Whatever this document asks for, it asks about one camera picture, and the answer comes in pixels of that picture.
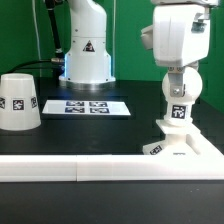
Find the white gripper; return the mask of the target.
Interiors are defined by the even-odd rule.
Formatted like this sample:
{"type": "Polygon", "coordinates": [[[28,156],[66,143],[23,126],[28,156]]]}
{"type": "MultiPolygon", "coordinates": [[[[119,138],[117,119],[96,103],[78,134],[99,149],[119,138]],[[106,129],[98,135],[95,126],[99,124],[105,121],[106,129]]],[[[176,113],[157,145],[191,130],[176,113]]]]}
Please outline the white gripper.
{"type": "Polygon", "coordinates": [[[153,54],[158,66],[169,67],[171,97],[184,96],[184,68],[208,55],[210,21],[197,4],[159,5],[153,12],[153,54]]]}

